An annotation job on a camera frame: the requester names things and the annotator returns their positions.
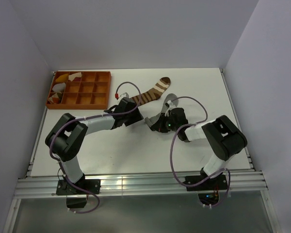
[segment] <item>sock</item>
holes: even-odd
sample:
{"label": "sock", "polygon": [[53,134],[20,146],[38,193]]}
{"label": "sock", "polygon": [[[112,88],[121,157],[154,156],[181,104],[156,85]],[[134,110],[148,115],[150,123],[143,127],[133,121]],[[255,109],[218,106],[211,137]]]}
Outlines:
{"label": "sock", "polygon": [[[159,112],[156,116],[153,116],[153,117],[150,117],[150,118],[148,118],[148,117],[145,118],[145,123],[148,125],[148,127],[151,128],[151,126],[154,125],[160,119],[161,113],[166,113],[168,108],[167,108],[167,106],[165,104],[169,100],[172,101],[175,98],[177,98],[177,96],[175,94],[172,94],[172,93],[168,94],[166,96],[165,100],[164,100],[161,112]],[[178,106],[178,100],[173,101],[173,104],[177,107]]]}
{"label": "sock", "polygon": [[[153,88],[141,94],[141,102],[140,105],[149,103],[153,100],[158,100],[162,94],[169,88],[170,78],[164,77],[161,78]],[[139,95],[131,97],[133,101],[136,103],[139,102]]]}

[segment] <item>wooden box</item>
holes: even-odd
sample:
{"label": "wooden box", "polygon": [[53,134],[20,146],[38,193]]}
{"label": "wooden box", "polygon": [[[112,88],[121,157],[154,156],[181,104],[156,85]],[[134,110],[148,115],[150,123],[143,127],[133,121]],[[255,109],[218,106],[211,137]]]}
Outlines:
{"label": "wooden box", "polygon": [[[75,81],[56,82],[56,79],[63,74],[74,74],[80,71],[57,71],[48,93],[46,103],[49,109],[107,109],[111,73],[109,71],[81,71],[82,77]],[[65,83],[65,90],[60,103],[55,104],[49,101],[49,97],[55,94],[52,88],[59,83]]]}

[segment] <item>white tabletop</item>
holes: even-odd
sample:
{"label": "white tabletop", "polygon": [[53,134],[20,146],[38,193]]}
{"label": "white tabletop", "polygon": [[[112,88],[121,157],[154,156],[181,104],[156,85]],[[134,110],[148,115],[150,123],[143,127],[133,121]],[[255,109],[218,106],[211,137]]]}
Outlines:
{"label": "white tabletop", "polygon": [[[115,90],[124,81],[135,83],[145,92],[162,77],[169,77],[171,85],[162,97],[139,107],[144,117],[159,113],[168,93],[178,97],[191,96],[199,100],[209,113],[209,120],[227,115],[235,124],[235,116],[228,99],[226,88],[218,68],[182,69],[114,69],[112,75],[109,107],[116,104]],[[137,90],[126,84],[119,94],[128,92],[132,97]],[[189,123],[205,117],[203,109],[192,100],[179,100]],[[47,110],[41,136],[37,146],[32,176],[55,176],[58,164],[49,156],[49,148],[44,141],[62,114],[74,116],[101,114],[101,110]],[[174,133],[153,132],[144,121],[122,126],[115,130],[100,131],[85,137],[78,160],[85,174],[128,174],[170,172],[169,150]],[[212,149],[206,139],[184,143],[177,139],[174,148],[176,171],[199,171],[208,161]],[[249,169],[247,155],[243,150],[227,165],[229,169]]]}

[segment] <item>wall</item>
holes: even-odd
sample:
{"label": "wall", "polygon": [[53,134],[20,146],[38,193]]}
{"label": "wall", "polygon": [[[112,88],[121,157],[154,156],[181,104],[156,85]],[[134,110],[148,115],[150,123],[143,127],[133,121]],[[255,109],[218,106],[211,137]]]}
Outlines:
{"label": "wall", "polygon": [[0,232],[27,170],[50,70],[7,0],[0,0]]}
{"label": "wall", "polygon": [[10,0],[53,69],[224,67],[258,0]]}
{"label": "wall", "polygon": [[260,0],[226,80],[255,166],[284,232],[291,233],[291,0]]}

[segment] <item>brown striped sock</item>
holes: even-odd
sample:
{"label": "brown striped sock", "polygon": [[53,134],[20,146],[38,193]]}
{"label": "brown striped sock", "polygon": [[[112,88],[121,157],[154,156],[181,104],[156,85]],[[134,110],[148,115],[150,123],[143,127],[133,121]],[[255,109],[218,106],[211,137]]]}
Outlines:
{"label": "brown striped sock", "polygon": [[[164,93],[170,85],[170,78],[164,77],[161,78],[153,88],[141,94],[141,102],[140,105],[149,103],[153,100],[158,100],[162,94]],[[131,97],[136,103],[139,102],[139,95]]]}

